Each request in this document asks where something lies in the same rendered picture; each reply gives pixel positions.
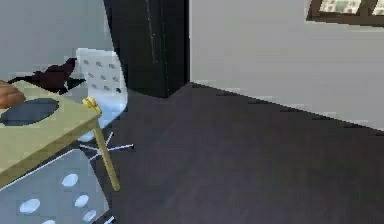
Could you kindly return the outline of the dark blue round plate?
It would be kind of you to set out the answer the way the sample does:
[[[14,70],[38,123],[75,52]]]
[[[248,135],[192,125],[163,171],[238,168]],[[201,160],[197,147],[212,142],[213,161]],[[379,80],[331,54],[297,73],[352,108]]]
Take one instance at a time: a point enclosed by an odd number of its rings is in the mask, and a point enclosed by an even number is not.
[[[40,122],[59,108],[59,102],[52,98],[37,98],[13,105],[0,115],[5,126],[25,126]]]

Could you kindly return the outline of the dark maroon cloth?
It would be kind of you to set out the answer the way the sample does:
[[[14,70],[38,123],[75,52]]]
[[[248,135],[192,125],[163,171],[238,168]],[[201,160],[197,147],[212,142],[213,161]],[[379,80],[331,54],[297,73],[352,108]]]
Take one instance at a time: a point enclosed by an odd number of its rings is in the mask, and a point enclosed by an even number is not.
[[[62,65],[51,65],[44,72],[35,71],[32,75],[15,77],[9,80],[8,83],[25,81],[47,91],[63,95],[84,82],[84,79],[71,77],[76,61],[76,58],[69,58]]]

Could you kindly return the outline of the brown round bread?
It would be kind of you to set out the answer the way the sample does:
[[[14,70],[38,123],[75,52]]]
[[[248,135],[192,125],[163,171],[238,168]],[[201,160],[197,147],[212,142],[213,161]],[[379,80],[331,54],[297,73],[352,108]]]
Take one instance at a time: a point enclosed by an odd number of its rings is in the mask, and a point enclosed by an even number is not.
[[[0,109],[7,109],[26,100],[25,95],[12,84],[0,80]]]

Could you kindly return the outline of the black tall cabinet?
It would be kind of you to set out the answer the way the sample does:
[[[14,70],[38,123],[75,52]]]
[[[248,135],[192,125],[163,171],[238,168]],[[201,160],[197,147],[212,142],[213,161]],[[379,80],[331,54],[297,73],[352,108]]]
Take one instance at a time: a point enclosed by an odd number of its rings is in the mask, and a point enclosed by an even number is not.
[[[190,0],[103,0],[126,86],[167,98],[190,81]]]

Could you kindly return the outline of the white perforated chair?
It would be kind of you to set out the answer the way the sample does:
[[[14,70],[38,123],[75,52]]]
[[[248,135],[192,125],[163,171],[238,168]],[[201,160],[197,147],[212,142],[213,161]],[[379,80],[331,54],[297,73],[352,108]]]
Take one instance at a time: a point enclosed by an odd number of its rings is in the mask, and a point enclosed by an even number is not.
[[[79,70],[93,98],[101,110],[98,119],[103,129],[117,119],[128,105],[128,91],[118,54],[115,51],[78,48]]]
[[[0,188],[0,224],[93,224],[108,211],[90,160],[79,149]]]

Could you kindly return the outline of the small yellow object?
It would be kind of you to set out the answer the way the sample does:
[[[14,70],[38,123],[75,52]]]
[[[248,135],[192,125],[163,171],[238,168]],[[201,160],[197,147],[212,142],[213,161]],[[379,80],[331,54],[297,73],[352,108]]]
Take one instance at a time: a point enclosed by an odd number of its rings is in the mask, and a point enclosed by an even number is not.
[[[82,104],[89,109],[92,109],[98,113],[102,113],[101,108],[99,107],[99,105],[97,104],[96,100],[93,97],[84,98],[82,100]]]

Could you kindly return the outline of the brown framed window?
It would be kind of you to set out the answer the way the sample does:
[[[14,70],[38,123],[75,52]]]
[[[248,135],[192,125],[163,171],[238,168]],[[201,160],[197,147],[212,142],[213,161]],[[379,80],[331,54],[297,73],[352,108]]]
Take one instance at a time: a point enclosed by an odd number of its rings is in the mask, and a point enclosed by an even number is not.
[[[311,0],[306,20],[384,28],[384,0]]]

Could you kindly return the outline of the olive green table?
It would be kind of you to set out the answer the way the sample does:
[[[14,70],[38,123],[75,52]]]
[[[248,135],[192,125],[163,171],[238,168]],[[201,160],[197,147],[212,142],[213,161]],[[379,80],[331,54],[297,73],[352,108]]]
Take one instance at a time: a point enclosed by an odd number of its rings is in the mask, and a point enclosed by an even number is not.
[[[120,190],[98,122],[100,112],[25,81],[15,82],[14,86],[27,100],[51,98],[59,102],[59,108],[50,117],[31,125],[0,125],[0,188],[28,173],[82,135],[93,131],[111,185],[115,191]]]

